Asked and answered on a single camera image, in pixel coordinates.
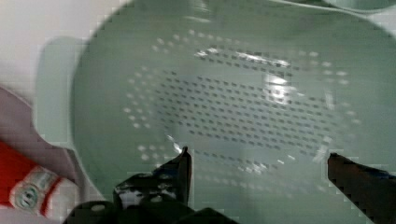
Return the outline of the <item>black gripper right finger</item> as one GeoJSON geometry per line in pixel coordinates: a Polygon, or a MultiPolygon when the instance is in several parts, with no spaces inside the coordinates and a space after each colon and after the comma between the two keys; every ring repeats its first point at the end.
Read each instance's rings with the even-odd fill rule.
{"type": "Polygon", "coordinates": [[[395,224],[396,182],[389,172],[331,153],[328,179],[374,224],[395,224]]]}

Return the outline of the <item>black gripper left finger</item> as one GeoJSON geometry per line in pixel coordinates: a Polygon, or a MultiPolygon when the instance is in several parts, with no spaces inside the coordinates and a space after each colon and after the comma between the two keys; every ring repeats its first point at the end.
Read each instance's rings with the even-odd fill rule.
{"type": "Polygon", "coordinates": [[[150,173],[136,174],[113,189],[113,200],[76,206],[63,224],[238,224],[207,207],[188,206],[191,155],[187,147],[150,173]]]}

